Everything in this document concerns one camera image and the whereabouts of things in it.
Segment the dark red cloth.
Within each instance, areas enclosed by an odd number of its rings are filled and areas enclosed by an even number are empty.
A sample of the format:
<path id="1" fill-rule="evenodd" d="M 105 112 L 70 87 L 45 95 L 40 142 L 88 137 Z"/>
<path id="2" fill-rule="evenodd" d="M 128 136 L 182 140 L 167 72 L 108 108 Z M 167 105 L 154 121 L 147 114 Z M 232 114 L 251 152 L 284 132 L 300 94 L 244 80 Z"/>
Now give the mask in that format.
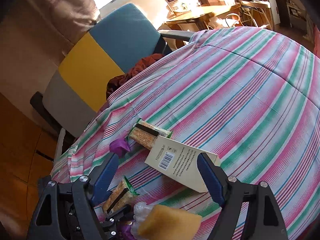
<path id="1" fill-rule="evenodd" d="M 114 93 L 118 88 L 120 88 L 124 83 L 129 81 L 131 78 L 138 75 L 140 72 L 160 60 L 164 57 L 164 54 L 152 54 L 150 56 L 140 59 L 128 73 L 116 76 L 112 78 L 106 87 L 106 98 L 108 99 L 112 93 Z"/>

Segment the green cracker packet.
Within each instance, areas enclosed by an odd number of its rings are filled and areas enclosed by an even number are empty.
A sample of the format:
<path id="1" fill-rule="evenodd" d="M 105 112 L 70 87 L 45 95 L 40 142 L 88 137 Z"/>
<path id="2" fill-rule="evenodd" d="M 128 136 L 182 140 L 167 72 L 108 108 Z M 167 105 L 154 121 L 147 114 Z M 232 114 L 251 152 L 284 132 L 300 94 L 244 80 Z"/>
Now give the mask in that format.
<path id="1" fill-rule="evenodd" d="M 170 138 L 172 131 L 162 129 L 139 118 L 128 134 L 128 138 L 134 140 L 143 147 L 151 150 L 158 136 Z"/>
<path id="2" fill-rule="evenodd" d="M 120 183 L 112 191 L 108 200 L 103 204 L 103 212 L 105 216 L 109 216 L 125 205 L 131 203 L 139 196 L 130 181 L 123 176 Z"/>

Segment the striped pink green bedsheet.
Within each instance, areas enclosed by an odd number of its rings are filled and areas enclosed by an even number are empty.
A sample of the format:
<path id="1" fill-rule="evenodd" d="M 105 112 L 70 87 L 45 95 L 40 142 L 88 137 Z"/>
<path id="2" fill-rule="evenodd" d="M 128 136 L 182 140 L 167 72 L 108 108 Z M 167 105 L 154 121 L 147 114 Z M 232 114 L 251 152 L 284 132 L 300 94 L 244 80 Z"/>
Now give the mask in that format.
<path id="1" fill-rule="evenodd" d="M 89 174 L 142 119 L 215 153 L 244 183 L 265 181 L 289 239 L 319 215 L 319 58 L 267 29 L 200 31 L 131 78 L 54 165 L 55 181 Z"/>

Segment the beige curtain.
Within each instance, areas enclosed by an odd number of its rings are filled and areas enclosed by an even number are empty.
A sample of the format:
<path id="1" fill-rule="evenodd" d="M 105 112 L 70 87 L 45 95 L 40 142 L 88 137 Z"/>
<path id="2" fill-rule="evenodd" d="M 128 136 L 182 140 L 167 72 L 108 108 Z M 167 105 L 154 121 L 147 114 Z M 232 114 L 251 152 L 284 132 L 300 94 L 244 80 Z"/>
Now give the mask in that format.
<path id="1" fill-rule="evenodd" d="M 93 0 L 27 1 L 57 34 L 72 45 L 101 20 Z"/>

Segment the wooden wardrobe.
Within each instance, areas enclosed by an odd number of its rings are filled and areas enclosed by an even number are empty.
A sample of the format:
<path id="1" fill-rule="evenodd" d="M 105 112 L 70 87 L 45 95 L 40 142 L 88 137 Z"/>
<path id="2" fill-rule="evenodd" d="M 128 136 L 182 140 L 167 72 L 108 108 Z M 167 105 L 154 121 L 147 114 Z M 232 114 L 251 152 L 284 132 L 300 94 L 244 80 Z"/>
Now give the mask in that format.
<path id="1" fill-rule="evenodd" d="M 37 181 L 52 169 L 56 141 L 1 96 L 1 223 L 25 239 L 39 200 Z"/>

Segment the wooden desk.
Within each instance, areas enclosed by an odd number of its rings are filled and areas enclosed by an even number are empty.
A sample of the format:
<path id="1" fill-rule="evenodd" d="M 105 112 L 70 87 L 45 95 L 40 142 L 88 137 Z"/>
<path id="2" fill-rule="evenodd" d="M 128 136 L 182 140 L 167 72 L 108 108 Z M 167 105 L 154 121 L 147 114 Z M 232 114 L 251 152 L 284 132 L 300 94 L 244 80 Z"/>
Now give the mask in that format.
<path id="1" fill-rule="evenodd" d="M 273 30 L 271 6 L 267 1 L 238 0 L 235 5 L 200 6 L 167 20 L 165 24 L 169 27 L 195 24 L 199 30 L 236 26 L 253 26 Z"/>

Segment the clear plastic bag bundle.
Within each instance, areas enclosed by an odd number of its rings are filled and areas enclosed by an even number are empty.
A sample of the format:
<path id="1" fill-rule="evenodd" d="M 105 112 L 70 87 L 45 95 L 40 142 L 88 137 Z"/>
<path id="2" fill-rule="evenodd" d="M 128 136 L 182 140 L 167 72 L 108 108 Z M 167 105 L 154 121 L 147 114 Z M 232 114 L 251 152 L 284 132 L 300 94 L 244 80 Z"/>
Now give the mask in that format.
<path id="1" fill-rule="evenodd" d="M 153 209 L 152 205 L 148 205 L 146 202 L 138 202 L 133 207 L 133 223 L 131 226 L 131 234 L 135 239 L 143 239 L 138 234 L 138 228 L 142 222 L 146 219 L 149 215 L 151 210 Z"/>

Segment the yellow sponge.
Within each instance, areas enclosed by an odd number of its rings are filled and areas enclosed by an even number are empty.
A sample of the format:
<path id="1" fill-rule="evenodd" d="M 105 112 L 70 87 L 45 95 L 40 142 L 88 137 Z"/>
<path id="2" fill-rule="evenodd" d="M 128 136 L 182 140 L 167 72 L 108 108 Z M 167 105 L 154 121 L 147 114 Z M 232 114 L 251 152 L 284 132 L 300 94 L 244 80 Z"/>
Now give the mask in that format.
<path id="1" fill-rule="evenodd" d="M 193 239 L 201 221 L 200 215 L 165 205 L 155 205 L 138 226 L 137 233 L 144 239 Z"/>

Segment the grey yellow blue chair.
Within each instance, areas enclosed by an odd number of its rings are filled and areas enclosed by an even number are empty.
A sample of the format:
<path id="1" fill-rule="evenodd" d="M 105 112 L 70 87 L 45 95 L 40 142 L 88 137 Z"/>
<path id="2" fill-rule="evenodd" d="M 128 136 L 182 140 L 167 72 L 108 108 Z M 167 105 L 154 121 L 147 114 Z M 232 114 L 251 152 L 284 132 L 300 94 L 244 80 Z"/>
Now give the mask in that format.
<path id="1" fill-rule="evenodd" d="M 30 104 L 59 134 L 51 161 L 81 135 L 106 102 L 112 78 L 126 74 L 140 59 L 172 51 L 165 39 L 189 41 L 191 32 L 157 31 L 132 3 L 110 13 L 87 32 L 64 58 L 44 93 Z"/>

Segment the beige cardboard box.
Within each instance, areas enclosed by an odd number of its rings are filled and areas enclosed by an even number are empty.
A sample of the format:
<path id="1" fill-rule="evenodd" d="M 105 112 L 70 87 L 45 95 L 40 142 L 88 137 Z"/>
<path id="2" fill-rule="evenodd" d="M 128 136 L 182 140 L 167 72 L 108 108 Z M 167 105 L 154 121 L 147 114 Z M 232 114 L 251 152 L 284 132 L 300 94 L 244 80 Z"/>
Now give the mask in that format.
<path id="1" fill-rule="evenodd" d="M 199 193 L 207 187 L 197 168 L 197 156 L 204 150 L 159 136 L 145 163 L 167 177 Z"/>

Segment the purple snack packet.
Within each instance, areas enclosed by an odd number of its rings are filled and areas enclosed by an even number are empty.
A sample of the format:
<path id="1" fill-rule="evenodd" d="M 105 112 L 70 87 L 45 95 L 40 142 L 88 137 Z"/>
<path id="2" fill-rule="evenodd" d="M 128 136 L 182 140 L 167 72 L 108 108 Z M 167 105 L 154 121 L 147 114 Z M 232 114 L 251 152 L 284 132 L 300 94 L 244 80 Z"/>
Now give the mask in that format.
<path id="1" fill-rule="evenodd" d="M 129 143 L 125 138 L 119 138 L 110 143 L 110 152 L 115 153 L 119 158 L 123 158 L 130 151 Z"/>
<path id="2" fill-rule="evenodd" d="M 131 233 L 131 226 L 133 221 L 122 221 L 118 224 L 119 239 L 120 240 L 136 240 Z"/>

